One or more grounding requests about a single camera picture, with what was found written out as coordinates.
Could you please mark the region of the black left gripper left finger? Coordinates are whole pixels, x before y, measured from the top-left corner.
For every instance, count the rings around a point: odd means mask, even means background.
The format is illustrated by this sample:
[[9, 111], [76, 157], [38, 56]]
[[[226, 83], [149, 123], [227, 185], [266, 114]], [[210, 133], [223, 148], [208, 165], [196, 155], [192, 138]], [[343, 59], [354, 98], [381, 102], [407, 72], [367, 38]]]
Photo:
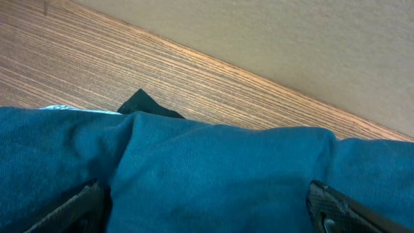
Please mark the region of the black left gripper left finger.
[[25, 232], [99, 233], [111, 210], [111, 189], [93, 179], [63, 192], [28, 219]]

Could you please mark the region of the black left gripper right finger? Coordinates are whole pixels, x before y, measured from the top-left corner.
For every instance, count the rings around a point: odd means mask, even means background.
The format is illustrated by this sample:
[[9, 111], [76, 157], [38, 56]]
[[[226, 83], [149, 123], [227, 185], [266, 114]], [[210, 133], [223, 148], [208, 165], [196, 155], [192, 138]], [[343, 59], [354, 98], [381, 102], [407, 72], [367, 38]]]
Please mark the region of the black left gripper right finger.
[[316, 233], [413, 233], [321, 181], [311, 181], [306, 205]]

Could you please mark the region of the navy blue shorts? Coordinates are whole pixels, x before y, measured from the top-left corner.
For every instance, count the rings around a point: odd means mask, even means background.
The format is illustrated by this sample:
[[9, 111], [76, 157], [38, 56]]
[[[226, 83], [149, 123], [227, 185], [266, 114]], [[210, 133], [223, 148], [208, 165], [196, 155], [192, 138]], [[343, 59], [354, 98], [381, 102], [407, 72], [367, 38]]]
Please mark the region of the navy blue shorts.
[[141, 112], [1, 109], [2, 225], [91, 179], [111, 187], [108, 232], [311, 232], [313, 180], [413, 227], [410, 142]]

